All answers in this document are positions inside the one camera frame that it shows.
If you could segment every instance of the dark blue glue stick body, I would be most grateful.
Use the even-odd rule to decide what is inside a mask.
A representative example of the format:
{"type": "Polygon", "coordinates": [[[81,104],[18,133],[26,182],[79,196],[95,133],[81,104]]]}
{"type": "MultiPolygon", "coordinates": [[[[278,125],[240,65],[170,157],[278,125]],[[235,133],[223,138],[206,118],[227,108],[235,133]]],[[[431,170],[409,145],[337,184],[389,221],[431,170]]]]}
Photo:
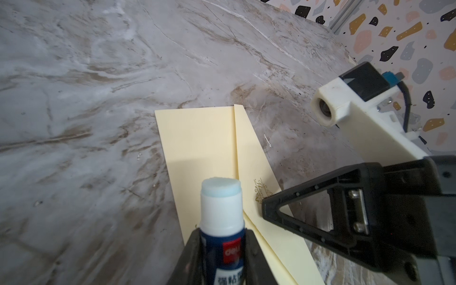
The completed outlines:
{"type": "Polygon", "coordinates": [[[245,224],[241,182],[214,177],[201,188],[200,235],[205,285],[242,285],[245,224]]]}

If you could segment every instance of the marble table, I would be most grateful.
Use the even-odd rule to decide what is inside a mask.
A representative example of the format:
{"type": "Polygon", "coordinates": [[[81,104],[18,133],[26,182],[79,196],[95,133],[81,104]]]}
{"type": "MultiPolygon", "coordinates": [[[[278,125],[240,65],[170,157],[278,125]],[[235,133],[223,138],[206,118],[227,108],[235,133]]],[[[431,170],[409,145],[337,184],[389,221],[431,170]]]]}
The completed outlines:
{"type": "MultiPolygon", "coordinates": [[[[283,188],[361,161],[310,113],[352,67],[312,21],[257,0],[4,0],[0,13],[1,284],[166,282],[183,241],[156,109],[243,104],[283,188]]],[[[324,196],[293,208],[331,223],[324,196]]],[[[309,247],[327,284],[388,282],[309,247]]]]}

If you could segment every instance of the cream envelope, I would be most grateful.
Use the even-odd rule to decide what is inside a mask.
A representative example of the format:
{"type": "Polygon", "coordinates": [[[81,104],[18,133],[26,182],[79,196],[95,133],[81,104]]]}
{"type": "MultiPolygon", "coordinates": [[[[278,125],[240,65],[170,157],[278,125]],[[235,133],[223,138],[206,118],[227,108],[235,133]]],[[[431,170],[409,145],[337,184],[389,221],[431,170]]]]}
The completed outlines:
{"type": "Polygon", "coordinates": [[[157,110],[155,117],[185,243],[201,219],[201,182],[236,178],[246,228],[255,232],[277,282],[324,284],[304,239],[261,217],[261,199],[280,187],[242,105],[157,110]]]}

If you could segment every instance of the screw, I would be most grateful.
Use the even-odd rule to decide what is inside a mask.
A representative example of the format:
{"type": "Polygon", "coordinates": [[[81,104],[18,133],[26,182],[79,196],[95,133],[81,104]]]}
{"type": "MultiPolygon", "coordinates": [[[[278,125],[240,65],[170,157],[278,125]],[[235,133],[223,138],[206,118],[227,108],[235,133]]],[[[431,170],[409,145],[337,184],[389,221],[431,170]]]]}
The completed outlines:
{"type": "Polygon", "coordinates": [[[359,198],[359,192],[358,190],[350,190],[348,191],[348,195],[351,199],[358,199],[359,198]]]}
{"type": "Polygon", "coordinates": [[[356,222],[353,224],[353,229],[357,233],[364,233],[364,225],[360,222],[356,222]]]}

